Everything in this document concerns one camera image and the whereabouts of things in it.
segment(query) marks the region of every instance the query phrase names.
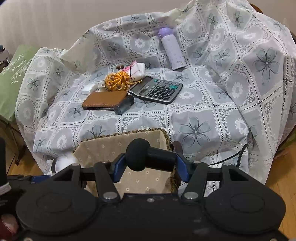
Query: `black rubber ball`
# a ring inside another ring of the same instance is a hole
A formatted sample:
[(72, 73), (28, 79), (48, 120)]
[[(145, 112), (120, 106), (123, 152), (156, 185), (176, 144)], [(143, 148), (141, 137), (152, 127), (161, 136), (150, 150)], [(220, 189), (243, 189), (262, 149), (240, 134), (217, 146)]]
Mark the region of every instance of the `black rubber ball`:
[(126, 149), (126, 164), (133, 171), (140, 172), (145, 168), (147, 150), (150, 144), (145, 139), (133, 140)]

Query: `small dark bottle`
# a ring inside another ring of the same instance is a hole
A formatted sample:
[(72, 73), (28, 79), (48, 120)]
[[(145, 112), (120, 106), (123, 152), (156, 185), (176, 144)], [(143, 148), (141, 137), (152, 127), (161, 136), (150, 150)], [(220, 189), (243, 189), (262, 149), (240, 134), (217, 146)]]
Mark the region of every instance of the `small dark bottle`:
[(116, 106), (114, 106), (114, 112), (118, 115), (122, 115), (126, 112), (135, 102), (134, 97), (128, 95), (121, 102), (119, 102)]

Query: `calculator screen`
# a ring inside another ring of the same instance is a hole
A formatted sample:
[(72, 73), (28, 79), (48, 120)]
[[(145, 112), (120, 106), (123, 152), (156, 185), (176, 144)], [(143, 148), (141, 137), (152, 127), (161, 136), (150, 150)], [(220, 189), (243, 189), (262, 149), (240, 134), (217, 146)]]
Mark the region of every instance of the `calculator screen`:
[(137, 93), (140, 89), (142, 89), (152, 79), (153, 78), (151, 78), (150, 76), (145, 76), (142, 79), (141, 83), (138, 83), (138, 84), (135, 85), (135, 87), (133, 87), (133, 92)]

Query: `metal screw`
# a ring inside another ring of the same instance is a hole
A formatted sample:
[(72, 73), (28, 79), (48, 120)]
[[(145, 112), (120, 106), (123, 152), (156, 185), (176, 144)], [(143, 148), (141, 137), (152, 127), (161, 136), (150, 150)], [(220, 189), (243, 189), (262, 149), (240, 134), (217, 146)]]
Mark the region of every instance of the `metal screw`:
[(105, 199), (108, 199), (108, 200), (112, 200), (112, 199), (115, 199), (115, 198), (117, 198), (117, 193), (116, 192), (105, 192), (104, 194), (103, 194), (103, 197), (105, 198)]
[(196, 192), (187, 192), (184, 194), (186, 199), (192, 200), (198, 198), (198, 194)]
[(148, 198), (148, 199), (147, 199), (147, 202), (154, 202), (154, 201), (155, 201), (154, 198)]

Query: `calculator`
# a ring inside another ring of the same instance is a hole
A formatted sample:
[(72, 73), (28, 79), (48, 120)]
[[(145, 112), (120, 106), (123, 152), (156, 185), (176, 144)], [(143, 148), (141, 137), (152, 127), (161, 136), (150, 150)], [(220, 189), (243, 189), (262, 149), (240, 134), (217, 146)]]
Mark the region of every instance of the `calculator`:
[(142, 100), (170, 104), (180, 93), (182, 87), (181, 83), (158, 80), (146, 75), (141, 83), (133, 85), (128, 92)]

